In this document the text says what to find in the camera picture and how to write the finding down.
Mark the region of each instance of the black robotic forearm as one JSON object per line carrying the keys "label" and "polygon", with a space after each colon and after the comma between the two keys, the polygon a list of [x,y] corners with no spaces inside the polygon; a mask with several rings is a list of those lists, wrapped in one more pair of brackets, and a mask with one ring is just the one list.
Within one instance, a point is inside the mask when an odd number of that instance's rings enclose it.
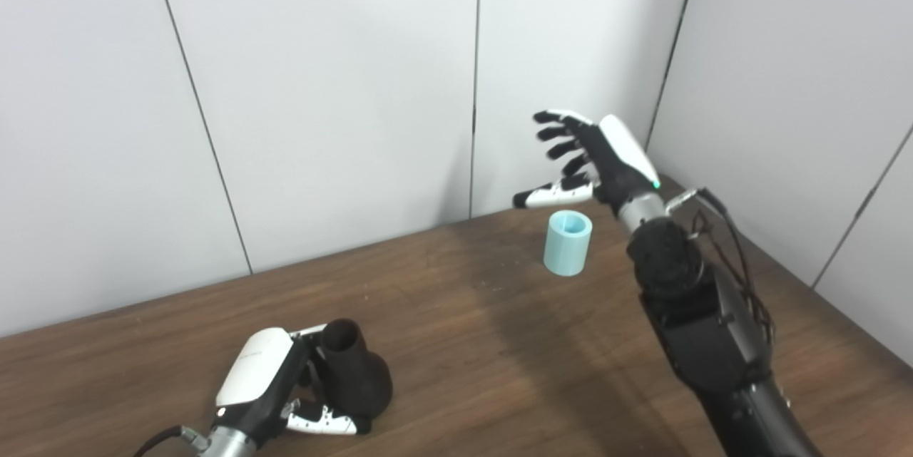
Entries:
{"label": "black robotic forearm", "polygon": [[780,393],[770,346],[730,275],[705,262],[670,217],[637,227],[627,252],[653,331],[728,457],[821,457]]}

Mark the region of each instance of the black vase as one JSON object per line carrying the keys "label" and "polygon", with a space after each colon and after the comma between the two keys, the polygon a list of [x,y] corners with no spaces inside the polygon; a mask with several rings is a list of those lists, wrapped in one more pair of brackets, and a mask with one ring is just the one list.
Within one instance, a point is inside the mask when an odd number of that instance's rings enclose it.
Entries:
{"label": "black vase", "polygon": [[368,351],[354,321],[340,318],[327,324],[320,333],[320,353],[323,360],[314,364],[330,408],[373,419],[390,405],[394,396],[390,369],[384,359]]}

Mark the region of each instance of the black fingertip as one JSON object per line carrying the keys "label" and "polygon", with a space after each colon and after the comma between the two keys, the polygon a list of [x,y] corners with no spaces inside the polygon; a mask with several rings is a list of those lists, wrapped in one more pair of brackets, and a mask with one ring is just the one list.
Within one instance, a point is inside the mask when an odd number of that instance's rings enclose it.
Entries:
{"label": "black fingertip", "polygon": [[562,128],[560,125],[555,125],[553,128],[545,128],[536,133],[539,139],[543,142],[547,142],[552,138],[557,138],[558,136],[567,136],[567,130]]}
{"label": "black fingertip", "polygon": [[571,159],[571,161],[568,161],[567,165],[564,165],[564,168],[561,169],[561,173],[564,174],[564,177],[571,177],[571,175],[579,172],[584,165],[589,163],[589,161],[590,160],[586,155],[578,155],[577,158]]}
{"label": "black fingertip", "polygon": [[548,122],[555,122],[557,120],[560,120],[561,116],[554,115],[553,113],[549,113],[548,111],[541,111],[541,112],[536,113],[536,115],[533,115],[532,119],[534,119],[538,123],[548,123]]}
{"label": "black fingertip", "polygon": [[371,432],[371,419],[368,418],[357,418],[355,416],[350,417],[352,423],[355,424],[355,433],[362,435],[368,434]]}
{"label": "black fingertip", "polygon": [[562,155],[565,155],[575,149],[577,149],[577,142],[571,140],[570,142],[564,142],[562,144],[555,145],[553,148],[550,148],[546,154],[550,159],[558,159],[562,157]]}
{"label": "black fingertip", "polygon": [[577,190],[577,188],[586,186],[590,183],[586,174],[571,175],[571,177],[561,180],[561,189],[564,191]]}
{"label": "black fingertip", "polygon": [[518,194],[514,195],[514,207],[516,207],[516,209],[518,209],[518,210],[526,209],[526,200],[527,200],[527,198],[529,198],[529,195],[531,193],[532,193],[532,190],[524,191],[523,193],[518,193]]}

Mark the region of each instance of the black object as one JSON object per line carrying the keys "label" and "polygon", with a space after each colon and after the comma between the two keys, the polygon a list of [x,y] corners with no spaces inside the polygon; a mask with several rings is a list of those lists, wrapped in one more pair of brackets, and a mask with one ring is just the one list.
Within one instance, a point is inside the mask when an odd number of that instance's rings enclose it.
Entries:
{"label": "black object", "polygon": [[745,292],[702,262],[694,241],[671,224],[643,224],[628,255],[669,364],[697,395],[723,450],[729,457],[821,457],[774,382],[772,349]]}
{"label": "black object", "polygon": [[384,359],[369,352],[358,324],[334,320],[320,332],[314,367],[327,406],[353,417],[373,419],[390,405],[394,384]]}
{"label": "black object", "polygon": [[149,438],[149,441],[143,443],[143,446],[140,447],[140,450],[137,450],[133,454],[133,457],[141,457],[144,453],[151,450],[155,445],[162,443],[162,441],[167,440],[167,438],[178,438],[180,437],[180,425],[174,425],[173,427],[166,428],[165,430],[157,433],[153,437]]}

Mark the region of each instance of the gray wall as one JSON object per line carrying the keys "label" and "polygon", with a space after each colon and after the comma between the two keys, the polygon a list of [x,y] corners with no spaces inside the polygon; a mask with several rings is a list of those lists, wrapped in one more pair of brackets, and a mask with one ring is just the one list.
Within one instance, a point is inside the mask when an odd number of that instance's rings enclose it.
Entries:
{"label": "gray wall", "polygon": [[646,135],[682,0],[169,2],[0,0],[0,334],[466,219],[476,84],[508,207],[533,112]]}
{"label": "gray wall", "polygon": [[648,152],[913,364],[911,35],[913,0],[688,0]]}

